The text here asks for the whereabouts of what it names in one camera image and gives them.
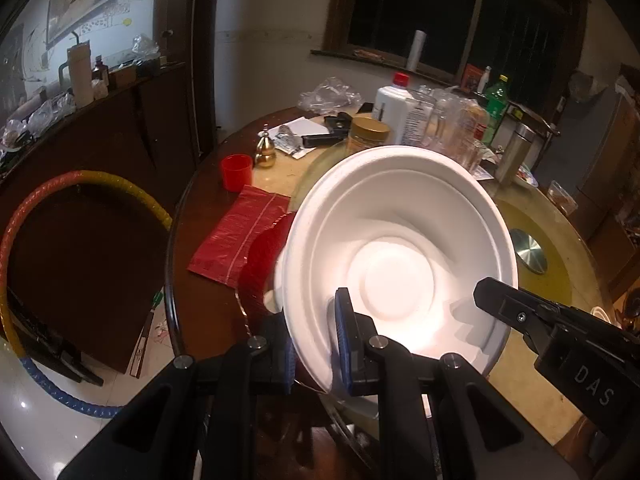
green bottle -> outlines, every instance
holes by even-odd
[[[486,105],[486,111],[489,112],[489,124],[484,131],[484,136],[482,136],[482,142],[487,146],[494,140],[495,131],[507,108],[507,81],[507,76],[501,75],[498,82],[485,92],[489,99]]]

cabinet door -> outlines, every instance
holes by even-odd
[[[79,110],[39,141],[0,185],[0,228],[37,186],[72,170],[117,174],[167,203],[130,91]],[[44,323],[126,372],[162,287],[167,238],[154,216],[124,193],[74,186],[27,217],[11,252],[9,285]]]
[[[188,113],[184,67],[174,68],[140,85],[146,135],[158,179],[177,203],[196,169]]]

white bowl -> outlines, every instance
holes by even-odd
[[[360,412],[337,360],[338,287],[379,334],[433,358],[457,352],[486,374],[509,330],[476,307],[474,287],[487,276],[518,286],[491,198],[449,158],[408,146],[365,150],[329,170],[297,212],[280,273],[298,357],[321,388]]]

gold lid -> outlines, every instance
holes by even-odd
[[[389,136],[390,128],[370,117],[354,117],[351,121],[350,134],[370,140],[384,141]]]

paper towel roll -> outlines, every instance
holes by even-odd
[[[411,44],[411,51],[409,57],[406,60],[407,70],[415,72],[418,68],[418,62],[422,55],[422,48],[424,47],[424,40],[427,38],[426,33],[421,30],[416,30],[414,34],[414,42]]]

